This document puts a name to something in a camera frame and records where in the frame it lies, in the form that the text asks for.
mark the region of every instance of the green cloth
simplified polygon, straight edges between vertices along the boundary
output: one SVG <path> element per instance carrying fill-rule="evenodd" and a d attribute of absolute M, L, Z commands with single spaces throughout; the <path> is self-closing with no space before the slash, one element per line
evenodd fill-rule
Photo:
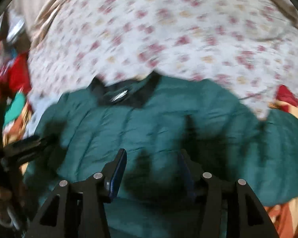
<path fill-rule="evenodd" d="M 22 92 L 16 93 L 13 101 L 7 107 L 6 114 L 4 116 L 3 127 L 5 127 L 11 121 L 13 121 L 19 117 L 19 115 L 21 114 L 21 112 L 23 110 L 25 102 L 26 102 L 25 95 Z"/>
<path fill-rule="evenodd" d="M 298 120 L 271 110 L 259 121 L 210 80 L 162 76 L 142 108 L 99 106 L 90 88 L 64 94 L 36 129 L 40 136 L 52 133 L 59 143 L 24 176 L 32 212 L 60 180 L 84 180 L 124 148 L 118 197 L 105 205 L 113 238 L 190 237 L 197 209 L 183 202 L 182 148 L 221 179 L 245 179 L 265 206 L 298 196 Z"/>

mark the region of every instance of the black collar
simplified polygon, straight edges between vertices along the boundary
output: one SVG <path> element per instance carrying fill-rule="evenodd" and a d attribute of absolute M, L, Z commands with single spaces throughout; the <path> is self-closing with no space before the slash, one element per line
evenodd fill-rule
<path fill-rule="evenodd" d="M 157 72 L 151 72 L 142 81 L 126 80 L 107 87 L 95 77 L 88 89 L 97 97 L 100 106 L 123 105 L 142 108 L 151 97 L 160 77 Z"/>

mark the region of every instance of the floral bedsheet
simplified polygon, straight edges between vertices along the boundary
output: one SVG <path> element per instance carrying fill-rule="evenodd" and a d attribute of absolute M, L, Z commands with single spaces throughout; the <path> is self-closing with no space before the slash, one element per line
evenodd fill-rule
<path fill-rule="evenodd" d="M 298 30 L 270 0 L 69 0 L 29 69 L 43 94 L 153 70 L 211 78 L 264 117 L 279 84 L 298 96 Z"/>

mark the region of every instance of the metal rivet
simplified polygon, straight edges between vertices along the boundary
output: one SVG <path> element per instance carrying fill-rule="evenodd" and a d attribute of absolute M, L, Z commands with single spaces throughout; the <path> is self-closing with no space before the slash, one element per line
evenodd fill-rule
<path fill-rule="evenodd" d="M 95 179 L 100 179 L 100 178 L 103 177 L 103 174 L 102 173 L 95 173 L 93 176 L 94 176 Z"/>
<path fill-rule="evenodd" d="M 60 186 L 61 187 L 64 187 L 67 185 L 67 181 L 63 180 L 63 181 L 60 181 Z"/>
<path fill-rule="evenodd" d="M 245 185 L 246 181 L 244 179 L 238 179 L 237 181 L 240 185 Z"/>
<path fill-rule="evenodd" d="M 212 177 L 212 174 L 209 173 L 209 172 L 204 172 L 204 173 L 203 173 L 203 177 L 204 177 L 204 178 L 207 178 L 207 179 L 210 179 L 210 178 Z"/>

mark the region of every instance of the red cloth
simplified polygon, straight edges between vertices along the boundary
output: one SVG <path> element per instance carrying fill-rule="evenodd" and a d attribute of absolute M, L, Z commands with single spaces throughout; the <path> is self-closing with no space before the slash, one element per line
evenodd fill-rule
<path fill-rule="evenodd" d="M 19 54 L 13 65 L 0 69 L 0 99 L 14 98 L 18 91 L 27 95 L 31 90 L 28 71 L 28 53 Z"/>
<path fill-rule="evenodd" d="M 277 94 L 276 94 L 276 99 L 279 101 L 289 103 L 290 105 L 293 105 L 295 107 L 298 107 L 298 98 L 296 98 L 294 96 L 294 94 L 292 94 L 290 92 L 290 90 L 285 85 L 279 86 L 279 88 L 277 90 Z"/>

